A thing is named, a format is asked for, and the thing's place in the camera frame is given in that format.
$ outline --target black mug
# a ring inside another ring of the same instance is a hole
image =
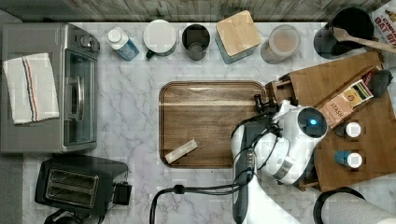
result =
[[[334,37],[333,27],[345,29],[350,35],[362,39],[371,40],[374,35],[373,23],[365,11],[356,7],[345,8],[315,34],[315,51],[326,59],[335,59],[353,49],[363,47],[351,41],[339,42]]]
[[[210,42],[210,34],[204,26],[194,24],[184,30],[182,42],[187,55],[191,59],[199,61],[206,55],[206,50]]]

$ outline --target wooden tray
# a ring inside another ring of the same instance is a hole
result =
[[[243,119],[257,115],[254,95],[264,87],[253,81],[170,82],[160,92],[160,156],[173,168],[229,168],[231,133]],[[165,155],[195,139],[198,148],[169,164]]]

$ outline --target toaster oven control knob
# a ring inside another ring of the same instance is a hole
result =
[[[100,44],[97,40],[92,39],[91,40],[91,50],[93,52],[99,51],[100,50]]]
[[[89,48],[91,46],[91,39],[88,35],[83,35],[80,39],[79,39],[79,43],[81,44],[81,46],[83,48]]]

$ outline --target coffee mug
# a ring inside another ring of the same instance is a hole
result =
[[[176,49],[176,31],[168,21],[156,20],[148,24],[143,33],[143,40],[148,53],[146,58],[150,59],[154,54],[167,56]]]

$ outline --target striped towel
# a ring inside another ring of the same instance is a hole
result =
[[[48,53],[3,63],[15,124],[59,118],[58,99]]]

